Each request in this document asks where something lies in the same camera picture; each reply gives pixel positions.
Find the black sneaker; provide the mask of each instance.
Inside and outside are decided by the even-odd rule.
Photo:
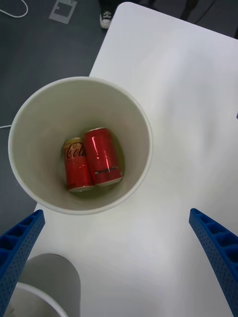
[[[100,14],[100,25],[103,29],[108,29],[113,19],[113,13],[109,10],[102,10]]]

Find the white table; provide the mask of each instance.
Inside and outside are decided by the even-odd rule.
[[[91,76],[140,102],[152,164],[113,210],[68,216],[37,205],[46,225],[31,256],[75,265],[82,317],[231,317],[188,217],[196,207],[238,234],[238,41],[124,3]]]

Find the coca-cola can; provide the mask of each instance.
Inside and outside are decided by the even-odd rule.
[[[98,128],[88,131],[83,144],[95,185],[106,186],[120,182],[123,175],[109,130]]]
[[[70,192],[82,192],[94,187],[81,138],[72,138],[63,146],[67,188]]]

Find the cup rim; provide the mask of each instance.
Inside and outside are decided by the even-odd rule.
[[[22,282],[17,282],[16,289],[36,295],[37,297],[48,303],[58,313],[60,317],[68,317],[64,309],[51,296],[49,296],[42,290]]]
[[[101,84],[106,84],[108,86],[111,86],[114,89],[119,90],[122,94],[126,95],[129,99],[131,99],[131,101],[137,106],[138,110],[140,111],[140,113],[142,114],[144,120],[145,120],[145,124],[147,126],[147,130],[148,130],[148,136],[149,136],[149,153],[148,153],[148,157],[147,157],[147,162],[145,164],[145,168],[142,172],[142,174],[140,175],[139,179],[137,180],[137,182],[134,184],[134,186],[126,193],[124,194],[122,197],[120,197],[119,199],[115,200],[114,202],[99,207],[99,208],[95,208],[95,209],[89,209],[89,210],[82,210],[82,211],[78,211],[78,210],[71,210],[71,209],[64,209],[61,207],[57,207],[55,205],[52,205],[48,202],[46,202],[45,200],[41,199],[38,195],[36,195],[33,191],[31,191],[31,189],[26,185],[26,183],[23,181],[23,179],[20,177],[16,165],[15,165],[15,161],[14,161],[14,156],[13,156],[13,136],[15,133],[15,127],[17,125],[18,119],[21,116],[22,112],[24,111],[24,109],[28,106],[29,102],[34,99],[38,94],[40,94],[41,92],[43,92],[44,90],[58,85],[60,83],[64,83],[64,82],[70,82],[70,81],[94,81],[94,82],[98,82]],[[12,125],[11,125],[11,129],[10,129],[10,133],[9,133],[9,138],[8,138],[8,157],[9,157],[9,161],[10,161],[10,165],[11,165],[11,169],[13,171],[13,174],[16,178],[16,180],[18,181],[18,183],[20,184],[20,186],[22,187],[22,189],[32,198],[34,199],[36,202],[40,203],[41,205],[43,205],[44,207],[51,209],[53,211],[57,211],[60,213],[64,213],[64,214],[72,214],[72,215],[89,215],[89,214],[96,214],[96,213],[100,213],[109,209],[114,208],[115,206],[119,205],[120,203],[122,203],[123,201],[125,201],[128,197],[131,196],[131,194],[140,186],[140,184],[142,183],[143,179],[145,178],[145,175],[147,174],[149,167],[150,167],[150,163],[151,163],[151,159],[152,159],[152,153],[153,153],[153,134],[152,134],[152,128],[150,126],[150,122],[149,119],[145,113],[145,111],[143,110],[143,108],[141,107],[141,105],[136,101],[136,99],[129,94],[126,90],[124,90],[123,88],[121,88],[120,86],[108,82],[104,79],[99,79],[99,78],[95,78],[95,77],[81,77],[81,76],[75,76],[75,77],[68,77],[68,78],[63,78],[63,79],[59,79],[57,81],[54,81],[48,85],[43,86],[42,88],[40,88],[39,90],[37,90],[34,94],[32,94],[25,102],[24,104],[21,106],[21,108],[18,110]]]

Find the white paper bucket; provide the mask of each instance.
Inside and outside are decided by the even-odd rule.
[[[125,172],[113,190],[83,199],[66,190],[59,161],[68,138],[97,127],[116,136]],[[33,94],[18,111],[8,142],[22,188],[45,207],[76,215],[102,212],[128,198],[148,171],[152,149],[152,130],[138,102],[124,89],[90,77],[61,79]]]
[[[49,317],[79,317],[80,279],[76,268],[56,254],[41,254],[29,259],[6,314],[13,314],[13,308],[19,316],[12,317],[23,317],[21,314],[27,314],[28,308],[32,312],[29,316],[32,317],[38,317],[42,312],[48,313]]]

